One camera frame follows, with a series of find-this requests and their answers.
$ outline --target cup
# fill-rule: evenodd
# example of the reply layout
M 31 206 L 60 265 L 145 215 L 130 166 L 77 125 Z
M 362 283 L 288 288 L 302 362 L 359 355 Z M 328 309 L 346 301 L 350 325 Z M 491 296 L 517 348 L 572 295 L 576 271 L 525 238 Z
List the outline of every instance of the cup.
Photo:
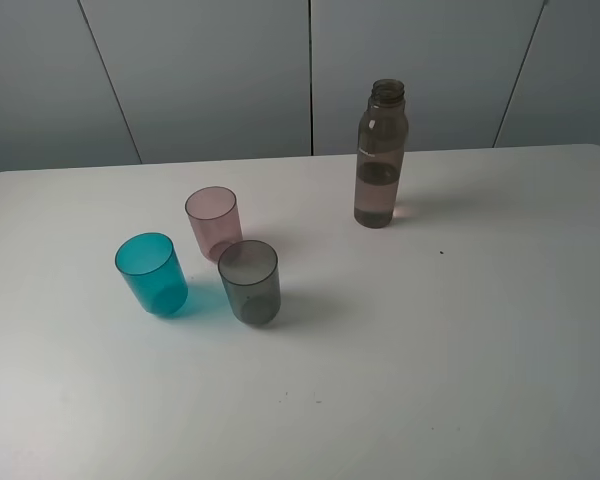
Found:
M 207 187 L 193 193 L 184 208 L 202 255 L 218 262 L 225 249 L 242 240 L 236 195 L 224 187 Z
M 280 310 L 278 255 L 259 240 L 244 240 L 225 249 L 218 272 L 236 318 L 265 325 Z
M 142 233 L 116 253 L 116 268 L 147 312 L 169 315 L 187 299 L 187 284 L 169 237 Z

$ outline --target table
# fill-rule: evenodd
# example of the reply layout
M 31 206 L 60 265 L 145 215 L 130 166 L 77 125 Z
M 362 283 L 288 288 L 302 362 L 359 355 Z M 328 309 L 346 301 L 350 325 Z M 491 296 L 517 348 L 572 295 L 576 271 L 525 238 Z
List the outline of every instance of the table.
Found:
M 394 223 L 353 156 L 0 174 L 0 480 L 600 478 L 600 148 L 408 153 Z M 184 211 L 238 196 L 280 256 L 239 323 Z M 198 295 L 144 312 L 159 231 Z

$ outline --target gray cup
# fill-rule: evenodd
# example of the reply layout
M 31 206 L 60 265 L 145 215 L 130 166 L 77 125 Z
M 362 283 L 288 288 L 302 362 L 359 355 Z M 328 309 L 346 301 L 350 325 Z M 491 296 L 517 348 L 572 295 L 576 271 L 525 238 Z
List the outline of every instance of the gray cup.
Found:
M 229 246 L 218 260 L 218 272 L 233 314 L 247 325 L 269 323 L 280 310 L 278 255 L 259 240 Z

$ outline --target pink cup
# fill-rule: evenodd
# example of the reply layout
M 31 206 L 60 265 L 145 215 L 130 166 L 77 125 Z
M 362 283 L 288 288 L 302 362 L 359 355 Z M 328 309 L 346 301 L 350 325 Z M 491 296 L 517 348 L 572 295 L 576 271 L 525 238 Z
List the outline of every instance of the pink cup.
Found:
M 218 263 L 230 245 L 242 240 L 236 195 L 224 187 L 207 187 L 185 202 L 193 233 L 202 255 Z

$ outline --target cup rim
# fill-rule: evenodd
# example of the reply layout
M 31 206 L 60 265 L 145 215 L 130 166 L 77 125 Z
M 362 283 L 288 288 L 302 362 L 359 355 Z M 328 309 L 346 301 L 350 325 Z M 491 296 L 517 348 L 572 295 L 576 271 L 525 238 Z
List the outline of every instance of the cup rim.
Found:
M 217 189 L 220 189 L 220 190 L 226 190 L 227 192 L 229 192 L 233 196 L 233 205 L 231 205 L 231 208 L 229 208 L 222 215 L 218 215 L 217 217 L 212 217 L 212 218 L 199 218 L 199 217 L 196 217 L 195 215 L 192 215 L 191 213 L 189 213 L 189 210 L 187 209 L 187 204 L 189 203 L 189 200 L 191 199 L 191 197 L 193 197 L 194 195 L 202 192 L 203 190 L 209 190 L 209 189 L 212 189 L 212 188 L 213 189 L 217 188 Z M 225 215 L 230 214 L 236 208 L 236 205 L 238 205 L 238 198 L 236 197 L 236 194 L 233 192 L 233 190 L 231 190 L 230 188 L 227 188 L 227 187 L 222 187 L 220 185 L 212 185 L 210 187 L 204 187 L 204 188 L 201 188 L 199 190 L 196 190 L 191 195 L 189 195 L 187 197 L 187 199 L 185 200 L 185 202 L 184 202 L 184 211 L 187 213 L 187 216 L 189 216 L 190 218 L 193 218 L 194 220 L 198 220 L 200 222 L 206 222 L 206 221 L 209 221 L 209 220 L 217 220 L 218 218 L 222 218 Z
M 161 237 L 164 237 L 167 239 L 167 241 L 169 242 L 169 246 L 171 247 L 171 252 L 169 253 L 169 255 L 167 256 L 166 260 L 164 262 L 162 262 L 159 266 L 157 266 L 156 268 L 154 268 L 153 270 L 149 270 L 148 272 L 142 272 L 142 273 L 128 273 L 125 272 L 122 268 L 120 268 L 120 266 L 118 265 L 118 255 L 120 255 L 120 251 L 125 247 L 125 245 L 127 245 L 129 242 L 138 239 L 139 237 L 144 237 L 145 235 L 158 235 Z M 118 271 L 123 274 L 126 275 L 128 277 L 142 277 L 144 275 L 148 275 L 150 273 L 156 272 L 158 270 L 160 270 L 162 267 L 164 267 L 169 260 L 171 260 L 173 258 L 173 256 L 176 253 L 176 249 L 173 246 L 173 241 L 166 236 L 164 233 L 160 233 L 160 232 L 145 232 L 145 233 L 139 233 L 138 235 L 134 235 L 133 237 L 131 237 L 130 239 L 128 239 L 126 242 L 124 242 L 122 245 L 120 245 L 120 247 L 118 247 L 118 251 L 116 252 L 116 256 L 115 256 L 115 260 L 114 263 L 116 265 L 116 268 L 118 269 Z
M 231 250 L 234 246 L 236 245 L 240 245 L 243 243 L 261 243 L 267 247 L 269 247 L 269 249 L 271 249 L 271 251 L 273 252 L 273 256 L 275 257 L 275 263 L 273 264 L 273 268 L 271 269 L 271 271 L 267 274 L 267 276 L 261 278 L 260 280 L 258 280 L 257 282 L 251 282 L 251 283 L 237 283 L 237 282 L 232 282 L 231 280 L 229 280 L 228 278 L 226 278 L 223 274 L 222 274 L 222 270 L 220 270 L 220 264 L 222 261 L 222 257 L 225 256 L 225 254 Z M 220 255 L 220 257 L 218 258 L 218 274 L 220 275 L 220 278 L 223 281 L 226 281 L 228 283 L 230 283 L 231 285 L 235 285 L 237 287 L 250 287 L 252 285 L 257 285 L 259 283 L 262 283 L 266 280 L 268 280 L 269 278 L 271 278 L 271 276 L 278 270 L 278 252 L 276 252 L 276 249 L 273 248 L 271 245 L 269 245 L 266 242 L 263 242 L 262 240 L 240 240 L 239 242 L 236 243 L 232 243 L 231 245 L 229 245 L 224 252 L 222 252 L 222 254 Z

